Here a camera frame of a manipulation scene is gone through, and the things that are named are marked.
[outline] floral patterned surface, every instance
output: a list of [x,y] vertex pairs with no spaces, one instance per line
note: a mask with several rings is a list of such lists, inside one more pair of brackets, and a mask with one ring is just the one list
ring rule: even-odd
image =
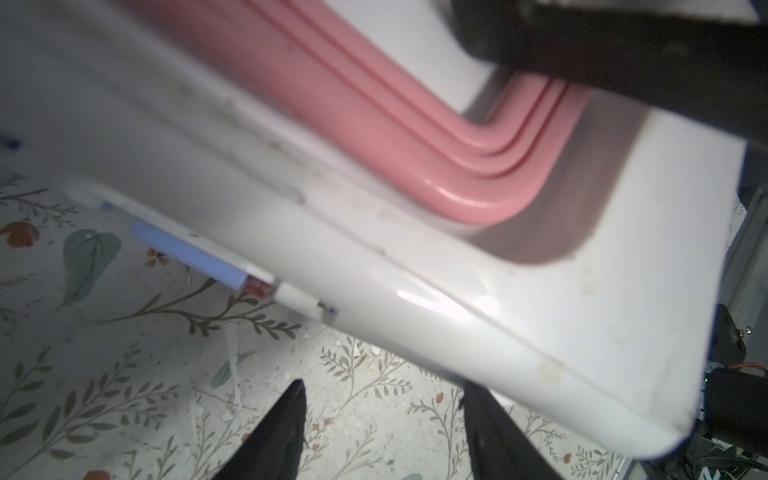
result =
[[[210,478],[295,378],[300,478],[471,478],[460,389],[233,292],[130,225],[0,172],[0,480]],[[564,478],[621,463],[508,411]]]

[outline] teal leaf print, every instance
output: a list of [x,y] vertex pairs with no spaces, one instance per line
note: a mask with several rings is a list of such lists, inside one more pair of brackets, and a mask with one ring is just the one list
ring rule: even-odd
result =
[[114,233],[99,233],[85,228],[64,241],[64,272],[67,291],[61,306],[84,299],[96,280],[120,251],[120,239]]
[[[237,354],[237,365],[240,365],[243,362],[243,360],[245,360],[249,356],[253,355],[254,353],[256,353],[256,350],[254,350],[252,352],[238,353]],[[232,370],[230,369],[230,361],[227,360],[221,366],[219,371],[216,372],[213,377],[211,377],[211,379],[210,379],[210,387],[212,389],[214,389],[214,390],[219,388],[223,384],[227,383],[227,380],[229,380],[231,376],[232,376]]]

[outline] red flower print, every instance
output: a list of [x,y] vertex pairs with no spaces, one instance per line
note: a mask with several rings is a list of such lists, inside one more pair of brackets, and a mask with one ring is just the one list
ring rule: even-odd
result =
[[83,480],[112,480],[112,475],[104,470],[91,470],[85,474]]
[[160,265],[163,265],[163,266],[168,265],[168,262],[170,262],[170,260],[165,257],[165,253],[158,252],[154,248],[150,248],[149,250],[147,250],[147,255],[149,257],[152,257],[152,259],[146,262],[144,265],[150,268],[157,265],[157,262],[160,262]]
[[0,235],[8,234],[8,246],[11,248],[31,247],[40,240],[40,232],[31,223],[13,222],[0,228]]

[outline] red wire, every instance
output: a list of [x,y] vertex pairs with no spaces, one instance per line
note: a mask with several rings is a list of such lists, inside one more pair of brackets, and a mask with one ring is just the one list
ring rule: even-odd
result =
[[729,366],[728,368],[729,369],[740,369],[740,368],[745,367],[745,366],[751,366],[751,367],[753,367],[755,369],[761,369],[761,370],[763,370],[766,373],[766,376],[768,376],[768,369],[766,367],[760,365],[759,363],[739,363],[738,365],[732,365],[732,366]]

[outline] pink rounded corner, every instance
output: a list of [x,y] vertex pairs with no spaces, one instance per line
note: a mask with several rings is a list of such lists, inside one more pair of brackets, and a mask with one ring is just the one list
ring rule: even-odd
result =
[[[488,165],[483,170],[480,163],[480,169],[473,170],[468,167],[472,162],[458,147],[435,147],[434,139],[424,138],[419,134],[423,132],[382,104],[391,100],[396,109],[419,114],[423,113],[420,108],[438,102],[449,110],[432,112],[444,120],[443,127],[450,122],[464,122],[477,131],[483,127],[468,123],[426,89],[407,94],[405,97],[416,95],[423,100],[409,105],[404,96],[392,90],[396,81],[383,84],[360,66],[354,68],[359,59],[351,61],[338,49],[328,47],[330,43],[287,8],[285,0],[121,1],[149,16],[241,84],[277,100],[407,196],[462,223],[498,223],[528,206],[550,174],[588,100],[587,88],[545,79],[540,92],[528,92],[535,97],[532,106],[527,111],[518,106],[514,112],[507,101],[516,97],[508,92],[499,110],[509,109],[504,113],[509,118],[517,115],[518,129],[507,131],[501,153],[483,156],[475,150],[477,158]],[[313,41],[315,48],[308,48],[307,41]],[[316,54],[318,45],[325,49],[323,56]],[[333,58],[341,60],[330,65]],[[355,81],[339,74],[344,68],[349,68],[347,73]],[[399,77],[407,76],[400,72]],[[373,99],[372,92],[381,96]],[[518,97],[530,103],[525,93]],[[490,128],[498,125],[492,122]],[[434,125],[432,129],[449,136]],[[461,143],[455,137],[452,141]],[[473,147],[462,143],[462,148],[471,151]]]

